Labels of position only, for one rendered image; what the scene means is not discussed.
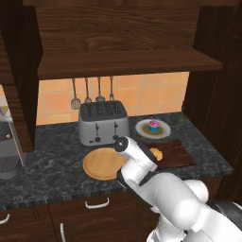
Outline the round light wooden board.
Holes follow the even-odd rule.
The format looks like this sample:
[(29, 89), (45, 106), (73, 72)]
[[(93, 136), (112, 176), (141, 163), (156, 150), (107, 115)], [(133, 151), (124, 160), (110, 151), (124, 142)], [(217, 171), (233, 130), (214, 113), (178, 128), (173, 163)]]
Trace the round light wooden board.
[(91, 178), (109, 181), (116, 178), (116, 172), (126, 163), (112, 147), (97, 148), (83, 159), (83, 169)]

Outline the golden brown croissant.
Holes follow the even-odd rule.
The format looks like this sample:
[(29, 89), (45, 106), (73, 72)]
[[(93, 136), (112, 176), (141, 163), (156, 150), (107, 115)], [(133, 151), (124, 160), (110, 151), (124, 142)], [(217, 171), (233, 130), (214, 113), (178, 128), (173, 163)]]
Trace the golden brown croissant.
[(158, 162), (163, 159), (163, 153), (158, 148), (152, 147), (149, 151), (155, 156)]

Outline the dark wooden cutting board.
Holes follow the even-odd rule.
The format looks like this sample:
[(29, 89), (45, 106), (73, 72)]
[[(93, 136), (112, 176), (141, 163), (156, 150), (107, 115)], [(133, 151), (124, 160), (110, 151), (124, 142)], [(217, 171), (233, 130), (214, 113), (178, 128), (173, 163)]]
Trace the dark wooden cutting board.
[(185, 167), (189, 165), (195, 165), (193, 158), (182, 145), (179, 140), (169, 141), (166, 143), (142, 143), (141, 147), (146, 149), (158, 148), (163, 153), (163, 159), (156, 162), (157, 169)]

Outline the dark wooden overhead cabinet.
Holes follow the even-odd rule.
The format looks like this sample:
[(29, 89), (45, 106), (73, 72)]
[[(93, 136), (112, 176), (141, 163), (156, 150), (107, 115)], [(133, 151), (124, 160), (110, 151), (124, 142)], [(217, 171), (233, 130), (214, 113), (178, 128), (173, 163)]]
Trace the dark wooden overhead cabinet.
[(23, 0), (36, 9), (41, 79), (210, 71), (193, 47), (207, 0)]

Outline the dark wooden tall cabinet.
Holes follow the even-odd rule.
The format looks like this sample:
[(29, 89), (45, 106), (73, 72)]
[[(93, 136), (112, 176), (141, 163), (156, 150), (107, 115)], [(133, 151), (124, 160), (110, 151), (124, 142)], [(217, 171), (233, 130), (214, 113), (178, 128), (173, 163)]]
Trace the dark wooden tall cabinet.
[(242, 0), (199, 10), (194, 48), (223, 63), (189, 75), (184, 114), (232, 166), (215, 197), (242, 203)]

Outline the dark wooden side cabinet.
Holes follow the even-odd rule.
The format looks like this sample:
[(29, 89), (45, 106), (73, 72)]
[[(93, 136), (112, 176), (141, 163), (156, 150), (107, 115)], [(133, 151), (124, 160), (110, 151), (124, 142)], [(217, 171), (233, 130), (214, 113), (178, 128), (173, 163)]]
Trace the dark wooden side cabinet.
[(23, 152), (35, 146), (42, 57), (35, 8), (23, 0), (0, 0), (0, 84)]

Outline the silver four-slot toaster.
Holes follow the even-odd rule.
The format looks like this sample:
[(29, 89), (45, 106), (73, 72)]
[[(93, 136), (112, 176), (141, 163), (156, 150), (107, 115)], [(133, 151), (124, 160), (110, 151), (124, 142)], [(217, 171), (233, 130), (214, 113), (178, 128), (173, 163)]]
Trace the silver four-slot toaster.
[(118, 100), (83, 103), (78, 113), (78, 135), (86, 147), (113, 144), (118, 137), (129, 136), (125, 107)]

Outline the grey hanging ladle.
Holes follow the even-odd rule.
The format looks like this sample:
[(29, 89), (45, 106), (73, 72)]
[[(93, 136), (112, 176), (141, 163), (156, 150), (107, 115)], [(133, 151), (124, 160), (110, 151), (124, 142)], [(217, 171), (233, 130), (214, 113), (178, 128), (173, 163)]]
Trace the grey hanging ladle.
[(95, 101), (96, 102), (103, 102), (103, 101), (105, 101), (105, 97), (101, 95), (100, 77), (97, 77), (97, 84), (98, 84), (98, 96), (95, 98)]

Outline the blue pink cupcake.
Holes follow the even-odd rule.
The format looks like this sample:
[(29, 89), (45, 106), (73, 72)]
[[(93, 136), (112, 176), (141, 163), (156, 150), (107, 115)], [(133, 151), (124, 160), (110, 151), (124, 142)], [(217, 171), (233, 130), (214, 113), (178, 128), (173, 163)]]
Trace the blue pink cupcake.
[(157, 132), (159, 130), (159, 127), (160, 127), (159, 120), (151, 117), (148, 123), (148, 129), (151, 132)]

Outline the grey hanging spatula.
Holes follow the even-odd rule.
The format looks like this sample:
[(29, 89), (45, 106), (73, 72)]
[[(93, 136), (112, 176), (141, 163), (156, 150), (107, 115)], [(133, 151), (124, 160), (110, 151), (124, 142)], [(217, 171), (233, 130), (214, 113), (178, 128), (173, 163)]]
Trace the grey hanging spatula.
[(89, 97), (89, 84), (88, 78), (85, 78), (85, 87), (86, 87), (86, 98), (84, 100), (85, 103), (91, 103), (92, 99)]

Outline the white round plate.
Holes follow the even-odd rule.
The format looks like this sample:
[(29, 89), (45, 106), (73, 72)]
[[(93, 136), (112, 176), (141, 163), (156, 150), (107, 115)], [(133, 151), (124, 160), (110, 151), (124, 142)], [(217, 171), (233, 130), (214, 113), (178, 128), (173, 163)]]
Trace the white round plate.
[(160, 122), (160, 127), (157, 132), (151, 132), (148, 129), (148, 123), (149, 123), (150, 118), (139, 121), (135, 126), (136, 131), (142, 137), (145, 137), (148, 139), (163, 139), (165, 137), (168, 137), (171, 133), (171, 128), (164, 121), (160, 120), (159, 118), (155, 118), (155, 119), (158, 119)]

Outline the grey slotted spatula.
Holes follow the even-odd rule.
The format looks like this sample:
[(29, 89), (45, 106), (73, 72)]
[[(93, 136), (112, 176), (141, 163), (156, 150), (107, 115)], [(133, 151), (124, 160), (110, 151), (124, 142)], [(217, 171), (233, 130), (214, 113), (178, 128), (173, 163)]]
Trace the grey slotted spatula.
[(72, 84), (73, 84), (73, 91), (74, 91), (74, 97), (71, 100), (71, 108), (73, 110), (78, 110), (81, 105), (80, 99), (77, 97), (77, 92), (76, 92), (76, 80), (73, 78), (72, 79)]

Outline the dark wooden drawer front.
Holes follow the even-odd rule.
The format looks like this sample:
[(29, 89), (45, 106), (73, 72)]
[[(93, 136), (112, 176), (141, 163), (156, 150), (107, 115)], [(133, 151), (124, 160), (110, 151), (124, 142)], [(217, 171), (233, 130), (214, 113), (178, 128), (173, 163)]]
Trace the dark wooden drawer front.
[[(85, 201), (87, 201), (89, 205), (95, 205), (106, 202), (107, 198), (110, 199), (110, 204), (107, 207), (94, 210), (89, 210), (85, 207)], [(135, 198), (129, 191), (121, 191), (118, 193), (111, 193), (88, 198), (54, 202), (50, 203), (48, 207), (53, 218), (61, 218), (80, 214), (88, 215), (93, 213), (105, 213), (106, 211), (127, 211), (129, 209), (135, 209), (136, 202)]]
[(7, 214), (9, 221), (0, 225), (0, 242), (56, 242), (46, 205), (0, 211), (0, 220)]

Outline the dark wooden cupboard door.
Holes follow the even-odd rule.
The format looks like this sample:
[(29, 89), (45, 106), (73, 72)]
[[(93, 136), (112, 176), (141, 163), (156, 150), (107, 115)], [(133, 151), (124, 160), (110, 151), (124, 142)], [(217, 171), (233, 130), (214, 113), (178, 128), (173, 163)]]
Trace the dark wooden cupboard door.
[(86, 212), (67, 208), (50, 209), (55, 227), (66, 242), (147, 242), (153, 221), (142, 211), (102, 208)]

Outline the grey coffee machine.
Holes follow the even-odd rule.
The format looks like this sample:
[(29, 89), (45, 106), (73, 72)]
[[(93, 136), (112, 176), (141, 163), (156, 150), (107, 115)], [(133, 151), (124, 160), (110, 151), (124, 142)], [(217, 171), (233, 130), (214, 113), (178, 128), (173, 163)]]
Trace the grey coffee machine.
[(26, 154), (20, 141), (8, 107), (0, 107), (0, 179), (11, 180), (16, 177), (25, 164)]

